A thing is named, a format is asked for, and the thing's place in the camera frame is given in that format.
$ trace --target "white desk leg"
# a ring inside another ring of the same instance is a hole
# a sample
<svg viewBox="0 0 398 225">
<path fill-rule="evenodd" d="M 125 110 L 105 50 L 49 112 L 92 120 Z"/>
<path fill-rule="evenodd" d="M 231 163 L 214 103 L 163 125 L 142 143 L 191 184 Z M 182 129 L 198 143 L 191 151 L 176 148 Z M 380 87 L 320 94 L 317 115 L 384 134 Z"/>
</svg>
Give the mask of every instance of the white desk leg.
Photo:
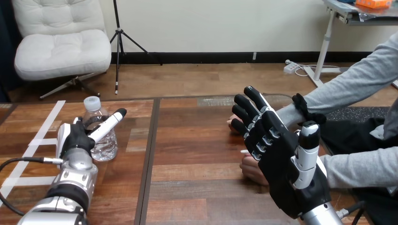
<svg viewBox="0 0 398 225">
<path fill-rule="evenodd" d="M 318 63 L 316 64 L 315 73 L 310 68 L 309 68 L 309 70 L 306 70 L 308 76 L 311 78 L 311 80 L 315 83 L 315 85 L 317 87 L 319 87 L 323 84 L 322 81 L 319 80 L 319 77 L 321 76 L 323 63 L 325 61 L 326 53 L 328 52 L 330 37 L 332 34 L 333 23 L 334 23 L 336 15 L 337 15 L 336 11 L 330 12 L 328 29 L 326 30 L 325 37 L 323 38 L 321 53 L 319 54 Z"/>
</svg>

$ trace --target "grey sweatshirt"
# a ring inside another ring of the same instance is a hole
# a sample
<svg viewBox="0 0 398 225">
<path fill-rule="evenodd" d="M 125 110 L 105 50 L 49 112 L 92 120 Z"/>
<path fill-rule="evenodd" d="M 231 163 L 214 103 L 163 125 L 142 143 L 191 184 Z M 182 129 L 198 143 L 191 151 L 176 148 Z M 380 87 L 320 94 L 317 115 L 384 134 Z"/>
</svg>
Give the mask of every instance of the grey sweatshirt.
<svg viewBox="0 0 398 225">
<path fill-rule="evenodd" d="M 329 113 L 366 99 L 398 79 L 398 33 L 376 47 L 367 58 L 315 89 L 304 98 L 310 113 Z M 277 111 L 284 124 L 303 122 L 289 105 Z M 387 139 L 398 134 L 398 98 L 383 126 L 370 133 Z M 322 156 L 331 188 L 391 187 L 398 185 L 398 147 L 349 155 Z"/>
</svg>

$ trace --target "person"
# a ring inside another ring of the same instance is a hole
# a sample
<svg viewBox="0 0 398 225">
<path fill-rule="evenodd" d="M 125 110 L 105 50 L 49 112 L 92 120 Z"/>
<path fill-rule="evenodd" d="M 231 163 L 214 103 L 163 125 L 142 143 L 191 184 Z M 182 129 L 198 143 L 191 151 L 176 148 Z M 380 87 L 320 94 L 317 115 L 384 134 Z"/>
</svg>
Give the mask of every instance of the person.
<svg viewBox="0 0 398 225">
<path fill-rule="evenodd" d="M 398 32 L 368 57 L 304 99 L 310 113 L 326 114 L 364 100 L 397 79 Z M 381 100 L 390 97 L 380 96 Z M 306 121 L 294 105 L 276 113 L 287 127 Z M 364 123 L 327 121 L 321 125 L 321 138 L 334 153 L 321 157 L 331 188 L 398 186 L 398 98 L 385 119 L 370 118 Z M 268 184 L 249 154 L 244 156 L 240 167 L 246 177 Z M 396 210 L 397 203 L 392 203 Z"/>
</svg>

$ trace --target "chair leg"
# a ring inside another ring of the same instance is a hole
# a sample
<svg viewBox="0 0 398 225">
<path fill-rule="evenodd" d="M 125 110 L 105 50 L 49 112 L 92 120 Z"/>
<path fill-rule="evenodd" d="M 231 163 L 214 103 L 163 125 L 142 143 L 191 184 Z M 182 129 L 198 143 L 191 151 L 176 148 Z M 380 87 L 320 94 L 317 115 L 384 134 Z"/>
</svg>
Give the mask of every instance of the chair leg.
<svg viewBox="0 0 398 225">
<path fill-rule="evenodd" d="M 77 86 L 80 86 L 83 90 L 89 92 L 90 94 L 95 95 L 95 96 L 97 96 L 97 97 L 101 97 L 101 94 L 100 94 L 99 92 L 97 92 L 97 91 L 95 91 L 94 89 L 90 88 L 87 84 L 85 84 L 84 82 L 82 82 L 82 81 L 80 80 L 80 78 L 76 78 L 76 79 L 75 79 L 75 84 L 76 84 Z"/>
<path fill-rule="evenodd" d="M 100 75 L 100 74 L 103 74 L 103 73 L 106 73 L 106 71 L 103 71 L 103 72 L 96 72 L 96 73 L 92 73 L 92 74 L 83 75 L 83 76 L 80 76 L 80 77 L 79 77 L 79 80 L 83 81 L 83 80 L 85 80 L 85 79 L 88 79 L 88 78 L 90 78 L 90 77 L 93 77 L 93 76 L 96 76 L 96 75 Z"/>
<path fill-rule="evenodd" d="M 76 85 L 76 84 L 78 84 L 80 87 L 82 87 L 82 88 L 88 90 L 88 91 L 91 92 L 92 94 L 94 94 L 94 95 L 96 95 L 96 96 L 99 97 L 100 94 L 99 94 L 98 92 L 96 92 L 96 91 L 94 91 L 93 89 L 89 88 L 86 84 L 82 83 L 81 81 L 83 81 L 83 80 L 85 80 L 85 79 L 88 79 L 88 78 L 90 78 L 90 77 L 99 75 L 99 74 L 103 74 L 103 73 L 105 73 L 105 72 L 106 72 L 106 71 L 95 72 L 95 73 L 91 73 L 91 74 L 87 74 L 87 75 L 78 76 L 78 77 L 76 77 L 76 78 L 73 78 L 72 80 L 70 80 L 70 81 L 64 83 L 63 85 L 59 86 L 58 88 L 56 88 L 56 89 L 50 91 L 49 93 L 47 93 L 47 94 L 41 96 L 41 97 L 40 97 L 40 100 L 43 100 L 45 97 L 47 97 L 47 96 L 49 96 L 49 95 L 52 95 L 52 94 L 54 94 L 54 93 L 56 93 L 56 92 L 58 92 L 58 91 L 60 91 L 60 90 L 62 90 L 62 89 L 64 89 L 64 88 L 67 88 L 67 87 L 70 87 L 70 86 Z"/>
<path fill-rule="evenodd" d="M 72 86 L 72 85 L 73 85 L 73 81 L 68 81 L 68 82 L 64 83 L 63 85 L 59 86 L 58 88 L 50 91 L 49 93 L 47 93 L 47 94 L 45 94 L 43 96 L 40 96 L 40 100 L 43 100 L 45 97 L 47 97 L 49 95 L 52 95 L 52 94 L 54 94 L 54 93 L 56 93 L 58 91 L 61 91 L 64 88 L 67 88 L 67 87 Z"/>
</svg>

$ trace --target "orange box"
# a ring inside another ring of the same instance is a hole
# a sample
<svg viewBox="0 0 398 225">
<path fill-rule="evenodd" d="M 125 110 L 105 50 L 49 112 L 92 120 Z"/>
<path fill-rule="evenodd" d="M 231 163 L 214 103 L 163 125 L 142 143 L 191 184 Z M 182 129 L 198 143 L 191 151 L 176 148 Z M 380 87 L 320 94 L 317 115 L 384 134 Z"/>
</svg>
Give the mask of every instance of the orange box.
<svg viewBox="0 0 398 225">
<path fill-rule="evenodd" d="M 357 0 L 356 4 L 369 8 L 389 8 L 392 0 Z"/>
</svg>

